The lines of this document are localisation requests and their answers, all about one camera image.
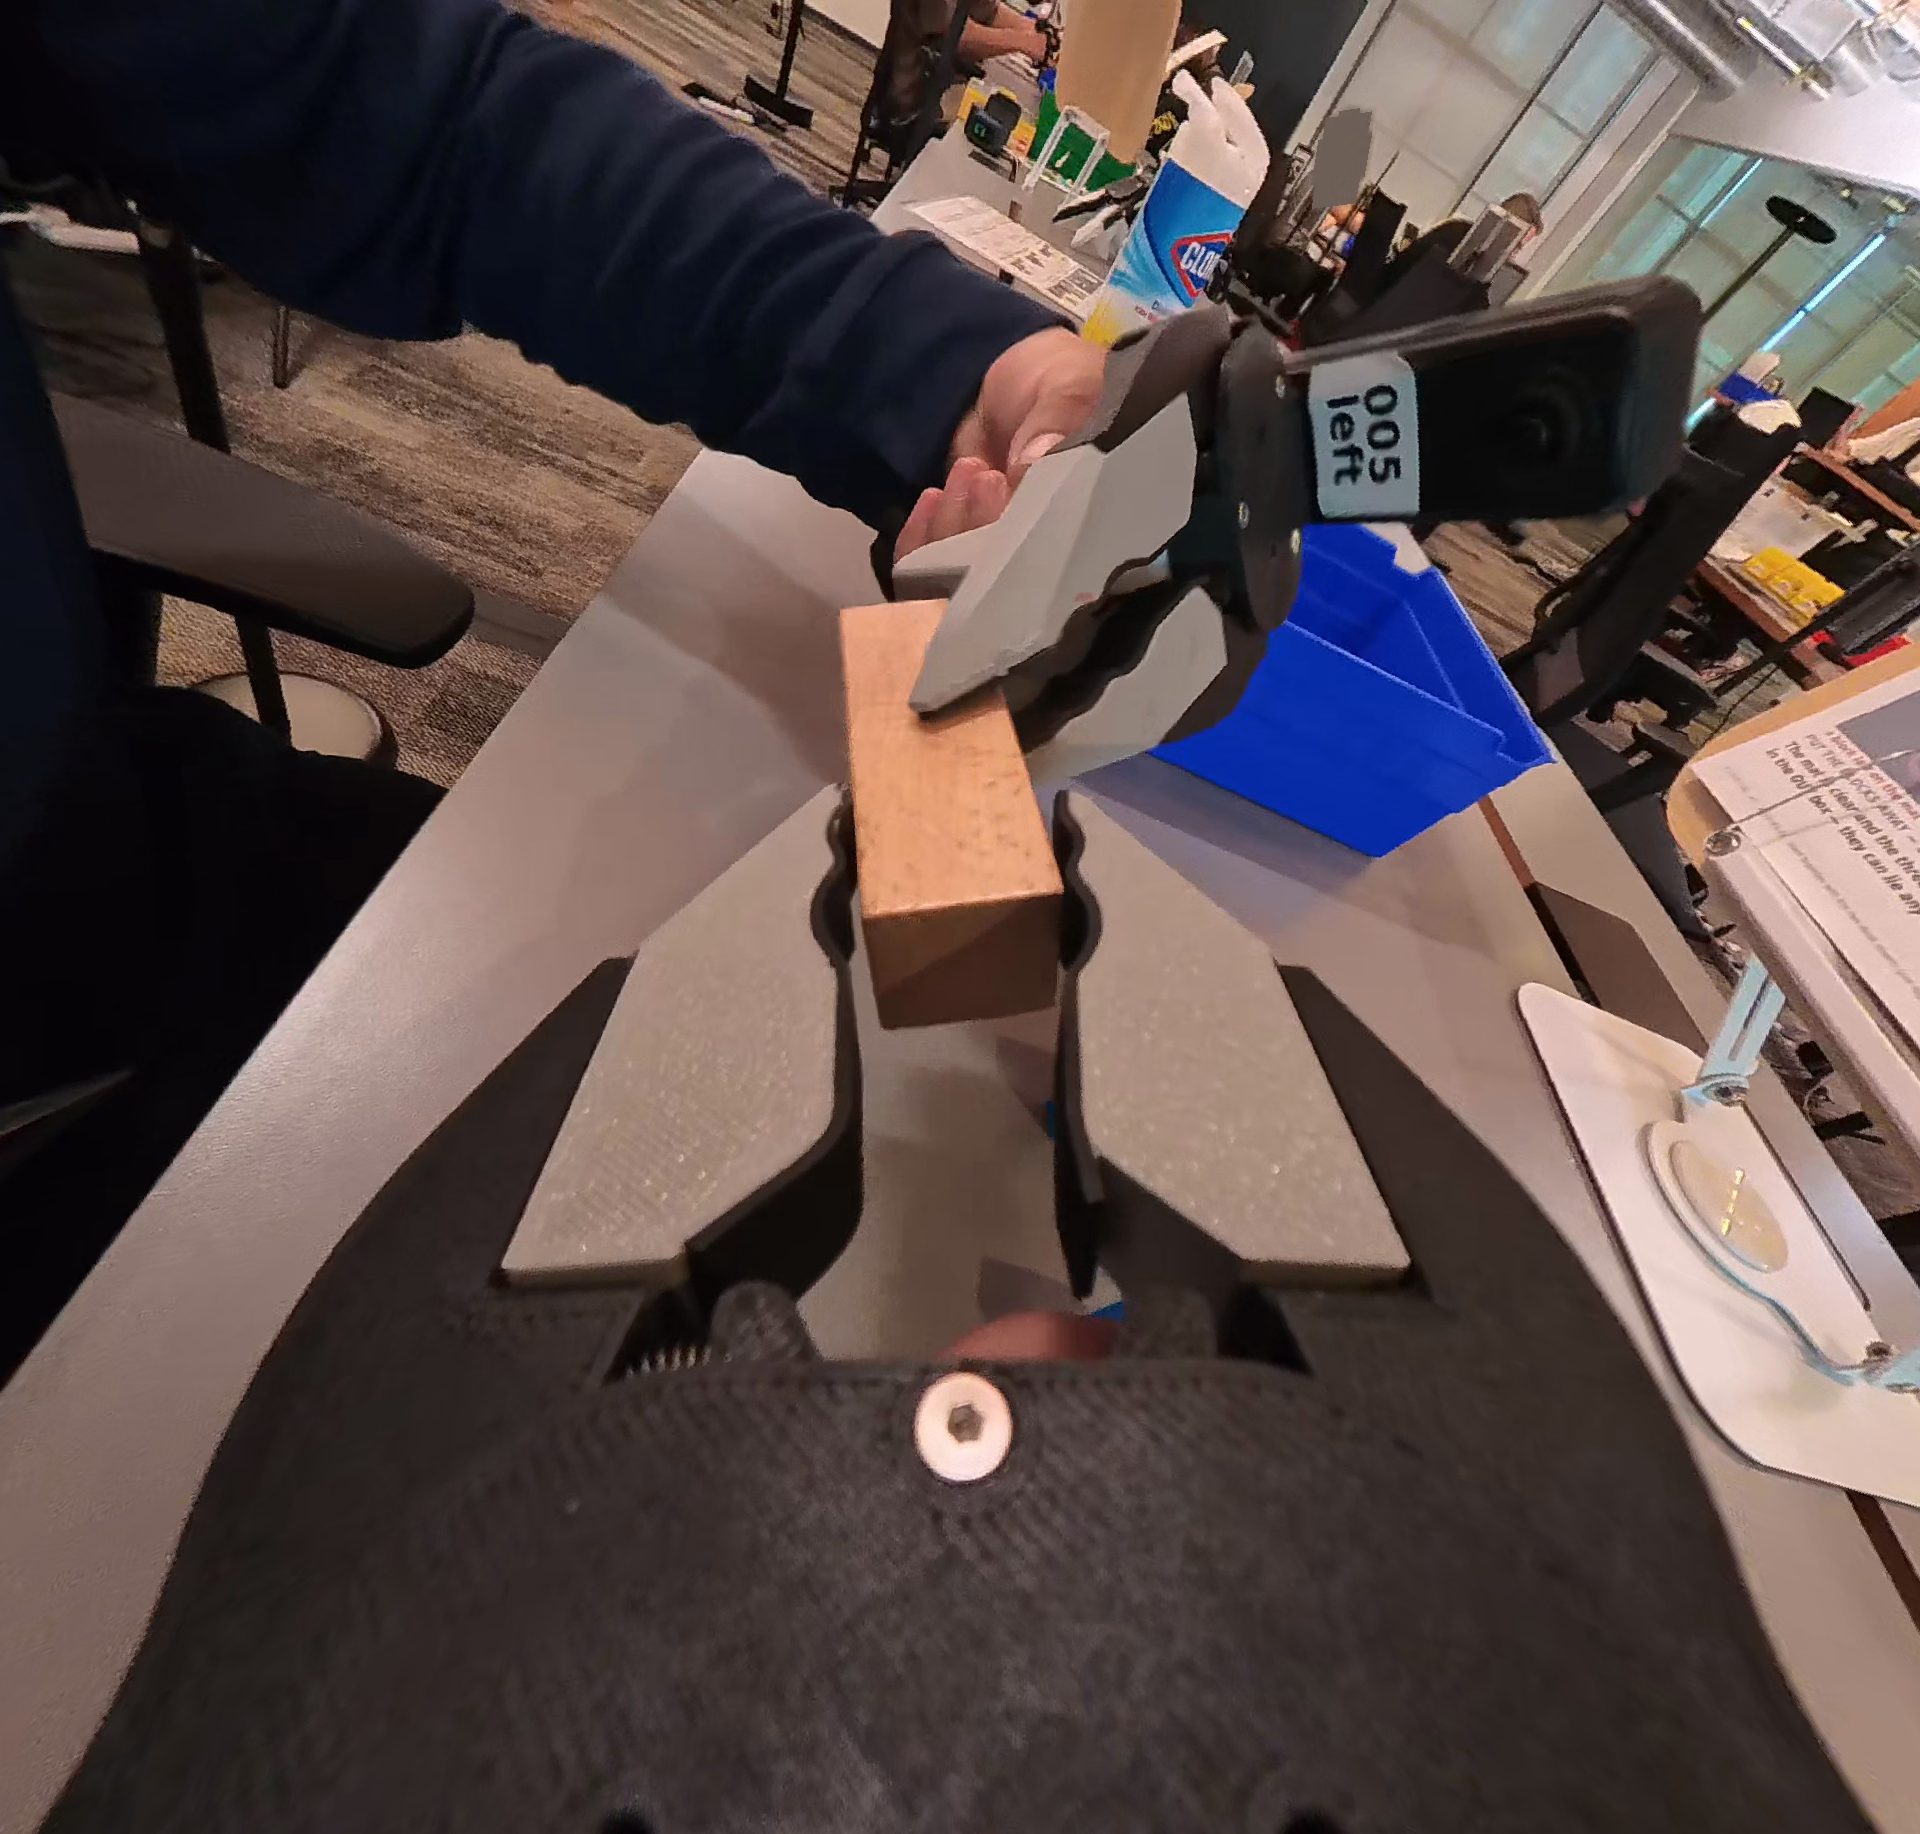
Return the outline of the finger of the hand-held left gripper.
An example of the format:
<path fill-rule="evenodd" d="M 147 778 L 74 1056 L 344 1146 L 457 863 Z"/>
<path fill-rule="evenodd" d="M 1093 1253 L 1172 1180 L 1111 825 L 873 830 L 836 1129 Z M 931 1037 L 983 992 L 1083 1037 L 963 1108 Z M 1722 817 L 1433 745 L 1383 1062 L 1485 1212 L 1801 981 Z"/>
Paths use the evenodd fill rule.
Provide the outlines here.
<path fill-rule="evenodd" d="M 1012 714 L 1037 701 L 1084 665 L 1117 582 L 1185 528 L 1191 490 L 1194 427 L 1176 397 L 1117 448 L 1044 453 L 995 524 L 901 559 L 901 596 L 946 596 L 908 710 L 946 714 L 980 687 Z"/>
<path fill-rule="evenodd" d="M 1237 619 L 1203 579 L 1111 596 L 1012 687 L 1026 773 L 1093 773 L 1237 710 Z"/>

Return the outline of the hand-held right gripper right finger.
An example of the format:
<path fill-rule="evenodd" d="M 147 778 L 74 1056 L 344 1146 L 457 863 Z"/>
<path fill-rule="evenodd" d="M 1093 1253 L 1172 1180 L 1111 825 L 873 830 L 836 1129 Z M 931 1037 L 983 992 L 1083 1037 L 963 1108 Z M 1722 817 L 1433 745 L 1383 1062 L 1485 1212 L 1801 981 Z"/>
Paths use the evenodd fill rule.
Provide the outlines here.
<path fill-rule="evenodd" d="M 1053 794 L 1053 855 L 1069 1293 L 1396 1286 L 1413 1255 L 1271 949 L 1093 794 Z"/>

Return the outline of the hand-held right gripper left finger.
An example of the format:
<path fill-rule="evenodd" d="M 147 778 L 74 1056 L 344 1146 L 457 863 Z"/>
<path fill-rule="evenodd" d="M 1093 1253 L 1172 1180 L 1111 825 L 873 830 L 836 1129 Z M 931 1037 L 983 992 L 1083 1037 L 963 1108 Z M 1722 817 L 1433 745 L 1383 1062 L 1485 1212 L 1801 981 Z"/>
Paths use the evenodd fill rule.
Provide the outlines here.
<path fill-rule="evenodd" d="M 864 1212 L 844 790 L 660 927 L 504 1253 L 513 1286 L 803 1294 Z"/>

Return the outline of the blue plastic bin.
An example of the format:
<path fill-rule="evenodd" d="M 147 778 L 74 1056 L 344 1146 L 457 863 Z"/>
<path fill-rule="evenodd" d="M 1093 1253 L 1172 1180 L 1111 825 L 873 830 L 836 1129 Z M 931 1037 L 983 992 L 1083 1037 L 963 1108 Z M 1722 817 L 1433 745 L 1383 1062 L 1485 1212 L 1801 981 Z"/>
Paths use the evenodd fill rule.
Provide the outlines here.
<path fill-rule="evenodd" d="M 1375 528 L 1315 524 L 1229 720 L 1155 757 L 1383 860 L 1555 751 L 1435 570 L 1401 570 Z"/>

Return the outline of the natural wooden plank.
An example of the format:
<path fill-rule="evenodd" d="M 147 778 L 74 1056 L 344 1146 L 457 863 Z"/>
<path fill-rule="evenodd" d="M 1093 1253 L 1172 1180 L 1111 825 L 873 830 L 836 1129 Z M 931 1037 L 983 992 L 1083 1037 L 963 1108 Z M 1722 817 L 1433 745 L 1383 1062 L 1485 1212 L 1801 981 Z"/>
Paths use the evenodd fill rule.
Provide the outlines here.
<path fill-rule="evenodd" d="M 908 701 L 946 605 L 840 615 L 852 900 L 885 1030 L 1053 1005 L 1063 863 L 998 687 Z"/>

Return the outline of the person's left forearm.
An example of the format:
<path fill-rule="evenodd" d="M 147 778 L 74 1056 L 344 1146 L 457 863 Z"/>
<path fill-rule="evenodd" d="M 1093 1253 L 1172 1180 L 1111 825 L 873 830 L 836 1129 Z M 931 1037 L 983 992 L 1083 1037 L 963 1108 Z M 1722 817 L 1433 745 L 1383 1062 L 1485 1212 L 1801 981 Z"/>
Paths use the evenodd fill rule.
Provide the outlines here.
<path fill-rule="evenodd" d="M 873 528 L 998 354 L 1068 331 L 504 0 L 3 0 L 3 92 L 331 329 L 513 342 Z"/>

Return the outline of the person's left hand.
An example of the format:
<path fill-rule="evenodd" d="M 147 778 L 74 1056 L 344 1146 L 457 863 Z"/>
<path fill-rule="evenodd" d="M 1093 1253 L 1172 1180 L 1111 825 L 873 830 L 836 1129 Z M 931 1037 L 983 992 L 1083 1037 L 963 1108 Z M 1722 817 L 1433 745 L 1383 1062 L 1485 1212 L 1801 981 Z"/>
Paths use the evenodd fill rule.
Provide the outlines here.
<path fill-rule="evenodd" d="M 1102 409 L 1105 355 L 1102 342 L 1053 329 L 998 354 L 948 435 L 946 478 L 907 512 L 895 563 L 998 524 L 1018 478 Z"/>

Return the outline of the black office chair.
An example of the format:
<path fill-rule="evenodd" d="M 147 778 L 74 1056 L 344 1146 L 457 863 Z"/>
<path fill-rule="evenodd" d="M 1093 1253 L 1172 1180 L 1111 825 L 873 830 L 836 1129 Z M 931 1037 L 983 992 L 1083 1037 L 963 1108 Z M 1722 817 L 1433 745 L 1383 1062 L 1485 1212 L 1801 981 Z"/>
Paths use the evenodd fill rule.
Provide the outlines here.
<path fill-rule="evenodd" d="M 110 582 L 230 619 L 244 668 L 198 691 L 306 754 L 398 764 L 374 696 L 283 673 L 271 634 L 381 668 L 436 665 L 473 589 L 407 534 L 302 482 L 98 400 L 52 397 L 84 543 Z"/>
<path fill-rule="evenodd" d="M 1801 448 L 1801 422 L 1759 431 L 1727 419 L 1716 441 L 1722 458 L 1677 453 L 1626 528 L 1532 609 L 1528 641 L 1505 658 L 1507 687 L 1545 732 L 1589 745 L 1578 720 L 1622 687 L 1717 534 Z"/>

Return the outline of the folded printed paper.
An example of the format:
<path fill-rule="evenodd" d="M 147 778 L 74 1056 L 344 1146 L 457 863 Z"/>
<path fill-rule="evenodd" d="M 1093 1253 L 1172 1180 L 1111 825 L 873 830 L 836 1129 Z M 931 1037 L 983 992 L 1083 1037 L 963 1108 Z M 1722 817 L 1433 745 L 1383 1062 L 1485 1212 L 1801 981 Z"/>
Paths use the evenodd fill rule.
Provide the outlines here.
<path fill-rule="evenodd" d="M 962 252 L 970 266 L 988 272 L 1003 284 L 1032 289 L 1048 312 L 1068 312 L 1069 323 L 1084 323 L 1102 277 L 1077 255 L 1048 244 L 1044 238 L 1026 231 L 1003 209 L 974 202 L 974 194 L 931 194 L 913 202 L 908 215 L 931 225 L 948 252 Z"/>

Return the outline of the black stanchion pole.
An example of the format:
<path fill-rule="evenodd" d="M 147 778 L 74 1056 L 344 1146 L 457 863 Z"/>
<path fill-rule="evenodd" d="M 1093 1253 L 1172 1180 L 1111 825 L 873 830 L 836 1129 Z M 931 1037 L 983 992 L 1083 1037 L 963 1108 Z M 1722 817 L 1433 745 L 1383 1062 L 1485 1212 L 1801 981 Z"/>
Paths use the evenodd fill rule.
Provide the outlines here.
<path fill-rule="evenodd" d="M 1769 220 L 1776 220 L 1776 238 L 1764 241 L 1764 252 L 1755 255 L 1755 259 L 1745 259 L 1735 277 L 1727 277 L 1727 284 L 1703 305 L 1703 329 L 1790 244 L 1790 241 L 1803 241 L 1803 244 L 1813 244 L 1813 252 L 1824 252 L 1824 244 L 1837 244 L 1837 225 L 1820 215 L 1820 209 L 1807 209 L 1807 204 L 1801 204 L 1801 202 L 1790 202 L 1790 194 L 1769 194 L 1764 202 L 1764 209 L 1769 209 Z"/>

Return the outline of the disinfecting wipes canister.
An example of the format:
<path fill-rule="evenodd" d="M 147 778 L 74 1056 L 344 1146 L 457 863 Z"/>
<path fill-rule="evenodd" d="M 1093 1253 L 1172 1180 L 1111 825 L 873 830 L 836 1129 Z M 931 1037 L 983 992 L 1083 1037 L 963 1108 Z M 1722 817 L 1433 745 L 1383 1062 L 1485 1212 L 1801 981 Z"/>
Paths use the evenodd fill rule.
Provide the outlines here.
<path fill-rule="evenodd" d="M 1084 305 L 1083 335 L 1096 348 L 1117 348 L 1208 299 L 1266 180 L 1266 136 L 1229 79 L 1203 84 L 1191 72 L 1176 72 L 1172 95 L 1185 108 L 1185 119 L 1168 142 L 1143 215 Z"/>

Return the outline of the printed instruction sheet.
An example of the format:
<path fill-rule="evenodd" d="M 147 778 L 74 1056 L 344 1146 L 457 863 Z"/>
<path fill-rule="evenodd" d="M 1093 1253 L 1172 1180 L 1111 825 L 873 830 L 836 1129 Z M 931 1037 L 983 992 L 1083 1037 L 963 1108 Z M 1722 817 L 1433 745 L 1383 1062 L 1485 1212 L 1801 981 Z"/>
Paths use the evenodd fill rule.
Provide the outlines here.
<path fill-rule="evenodd" d="M 1738 846 L 1913 1037 L 1920 1024 L 1920 687 L 1913 668 L 1696 764 Z"/>

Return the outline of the black floor stand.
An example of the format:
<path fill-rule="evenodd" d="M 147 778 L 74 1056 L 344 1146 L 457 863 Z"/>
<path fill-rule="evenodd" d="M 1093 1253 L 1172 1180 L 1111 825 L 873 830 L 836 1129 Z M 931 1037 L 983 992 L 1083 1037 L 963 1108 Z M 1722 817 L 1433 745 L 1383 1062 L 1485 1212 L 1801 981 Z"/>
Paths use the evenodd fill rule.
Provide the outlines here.
<path fill-rule="evenodd" d="M 739 95 L 768 133 L 811 133 L 815 108 L 796 95 L 796 59 L 803 41 L 803 0 L 775 0 L 781 64 L 775 73 L 746 73 Z"/>

